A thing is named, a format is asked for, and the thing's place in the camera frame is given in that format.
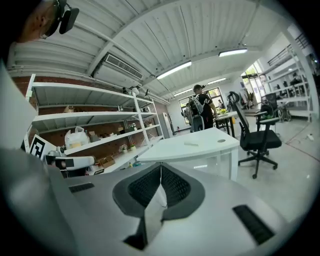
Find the headset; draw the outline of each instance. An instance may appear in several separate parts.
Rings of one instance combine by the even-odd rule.
[[[67,0],[54,0],[53,8],[55,8],[55,17],[50,28],[44,33],[46,37],[50,37],[56,32],[60,22],[60,34],[64,34],[71,30],[79,14],[79,9],[71,8],[71,6],[67,4]]]

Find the plastic bag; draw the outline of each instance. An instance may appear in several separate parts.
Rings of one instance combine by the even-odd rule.
[[[88,144],[90,143],[90,139],[86,135],[85,129],[77,126],[74,133],[71,133],[71,130],[66,133],[66,135],[64,136],[64,143],[66,149],[68,150],[77,146]]]

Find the air conditioner vent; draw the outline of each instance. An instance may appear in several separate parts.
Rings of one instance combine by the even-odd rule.
[[[129,73],[130,75],[132,75],[140,80],[142,80],[142,78],[144,77],[139,71],[137,71],[133,67],[131,67],[128,64],[126,64],[125,62],[123,62],[121,59],[118,59],[117,57],[115,57],[111,54],[108,54],[105,62],[107,62],[113,66],[116,66],[119,69],[122,69],[123,71]]]

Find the shelving unit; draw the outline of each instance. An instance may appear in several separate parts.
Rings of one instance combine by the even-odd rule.
[[[66,155],[72,155],[99,145],[109,143],[124,137],[143,133],[145,145],[138,147],[135,151],[120,154],[115,156],[115,164],[108,167],[107,172],[112,172],[123,164],[130,161],[135,156],[146,151],[153,146],[154,143],[163,139],[162,128],[159,124],[145,127],[143,119],[157,118],[159,122],[157,110],[153,100],[137,97],[132,95],[122,94],[116,91],[105,90],[96,87],[82,86],[66,83],[43,83],[34,82],[35,74],[31,76],[29,86],[26,92],[26,99],[29,101],[32,94],[36,99],[36,108],[54,108],[66,106],[94,106],[94,107],[118,107],[124,105],[125,108],[131,111],[91,111],[91,112],[71,112],[71,113],[55,113],[38,115],[32,122],[32,127],[36,128],[37,133],[51,133],[61,130],[69,130],[76,126],[86,127],[108,123],[123,122],[124,128],[128,128],[127,121],[139,121],[141,129],[127,132],[120,135],[114,135],[100,139],[96,142],[91,142],[79,147],[65,150]],[[152,104],[155,112],[141,112],[141,109]],[[160,127],[161,135],[149,140],[147,130]],[[29,145],[28,136],[24,139],[25,144]]]
[[[310,96],[310,92],[309,92],[309,88],[307,88],[308,85],[308,81],[304,81],[301,83],[297,83],[294,85],[290,85],[287,87],[283,87],[282,83],[284,81],[287,82],[287,84],[289,85],[290,82],[288,81],[289,75],[292,73],[297,73],[301,78],[303,77],[302,75],[305,74],[303,69],[300,67],[298,61],[297,61],[297,57],[294,55],[294,52],[291,48],[287,48],[287,51],[289,53],[289,55],[284,58],[281,59],[280,61],[276,62],[274,65],[272,65],[272,67],[270,67],[268,70],[260,73],[259,75],[265,75],[266,77],[266,83],[264,84],[264,86],[269,86],[269,89],[271,91],[271,93],[284,93],[287,95],[287,97],[284,97],[282,99],[278,99],[277,103],[279,104],[285,104],[285,103],[289,103],[292,102],[295,105],[297,104],[301,104],[302,102],[306,102],[306,103],[302,103],[302,104],[306,104],[306,110],[290,110],[290,114],[292,116],[298,116],[298,117],[307,117],[308,121],[311,121],[311,113],[312,111],[310,110],[310,100],[311,100],[311,96]],[[280,67],[281,65],[285,64],[287,61],[293,59],[294,60],[294,64],[295,67],[290,68],[290,70],[277,75],[276,77],[273,77],[272,79],[268,79],[267,74],[274,71],[276,68]],[[281,86],[282,88],[280,89],[274,89],[274,87],[271,85],[272,82],[275,81],[279,81],[279,86]]]

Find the potted plant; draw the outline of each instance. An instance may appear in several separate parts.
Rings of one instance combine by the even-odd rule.
[[[136,148],[136,145],[135,144],[132,144],[131,146],[130,146],[130,149],[131,149],[131,151],[135,151],[137,148]]]
[[[128,153],[128,146],[127,146],[126,144],[122,144],[122,145],[119,147],[119,152]]]

